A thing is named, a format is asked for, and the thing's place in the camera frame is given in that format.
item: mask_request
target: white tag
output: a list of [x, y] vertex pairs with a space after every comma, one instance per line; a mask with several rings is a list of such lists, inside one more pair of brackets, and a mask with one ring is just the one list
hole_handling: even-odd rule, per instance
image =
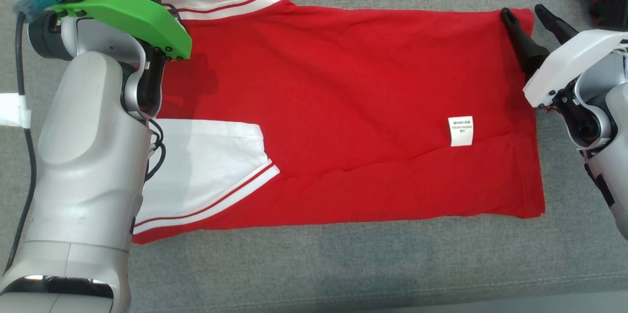
[[449, 131], [451, 132], [451, 145], [464, 147], [473, 143], [473, 117], [451, 117]]
[[24, 96], [0, 94], [0, 125], [31, 127], [31, 110], [26, 107]]

